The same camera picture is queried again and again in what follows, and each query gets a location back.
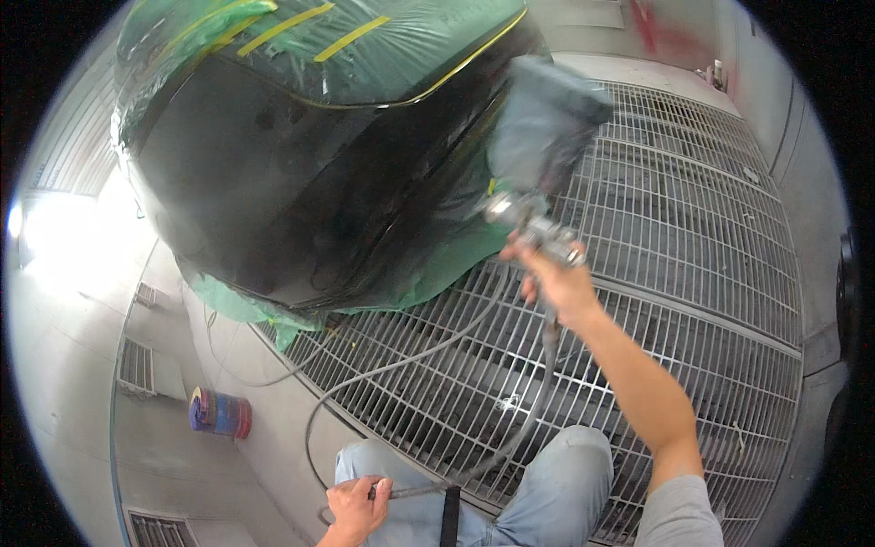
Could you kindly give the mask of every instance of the bright light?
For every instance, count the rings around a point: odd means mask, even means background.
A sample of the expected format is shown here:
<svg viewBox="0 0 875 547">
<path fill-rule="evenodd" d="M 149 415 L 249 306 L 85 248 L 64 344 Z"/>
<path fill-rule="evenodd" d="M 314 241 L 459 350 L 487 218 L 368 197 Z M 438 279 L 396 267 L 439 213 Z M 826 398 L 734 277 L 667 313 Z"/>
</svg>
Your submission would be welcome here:
<svg viewBox="0 0 875 547">
<path fill-rule="evenodd" d="M 12 239 L 17 239 L 18 235 L 21 234 L 22 220 L 21 206 L 16 205 L 9 211 L 9 219 L 6 221 L 6 227 L 9 229 L 9 235 L 12 236 Z"/>
</svg>

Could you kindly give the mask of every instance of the leg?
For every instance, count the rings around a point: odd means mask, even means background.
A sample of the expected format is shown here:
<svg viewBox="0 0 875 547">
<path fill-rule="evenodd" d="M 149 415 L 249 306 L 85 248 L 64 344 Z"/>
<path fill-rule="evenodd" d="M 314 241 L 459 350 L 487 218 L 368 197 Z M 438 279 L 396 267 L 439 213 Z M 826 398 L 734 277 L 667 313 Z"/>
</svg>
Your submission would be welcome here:
<svg viewBox="0 0 875 547">
<path fill-rule="evenodd" d="M 384 442 L 372 438 L 347 445 L 337 455 L 335 483 L 362 475 L 389 477 L 394 483 L 393 490 L 431 484 L 427 477 L 404 463 Z M 386 522 L 367 537 L 365 545 L 438 545 L 444 514 L 443 492 L 389 500 L 388 504 Z M 479 543 L 486 536 L 488 527 L 487 519 L 462 503 L 458 523 L 458 541 L 461 544 Z"/>
<path fill-rule="evenodd" d="M 592 534 L 613 483 L 611 445 L 601 431 L 560 431 L 526 468 L 496 533 L 517 545 L 579 547 Z"/>
</svg>

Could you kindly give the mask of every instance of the paint bucket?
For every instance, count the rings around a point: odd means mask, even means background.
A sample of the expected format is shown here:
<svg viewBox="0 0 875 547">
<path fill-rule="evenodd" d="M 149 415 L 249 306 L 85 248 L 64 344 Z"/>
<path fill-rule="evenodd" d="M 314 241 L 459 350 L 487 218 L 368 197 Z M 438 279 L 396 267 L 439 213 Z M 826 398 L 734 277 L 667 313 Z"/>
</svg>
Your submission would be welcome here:
<svg viewBox="0 0 875 547">
<path fill-rule="evenodd" d="M 192 431 L 246 438 L 252 429 L 252 406 L 243 397 L 195 388 L 188 404 L 188 420 Z"/>
</svg>

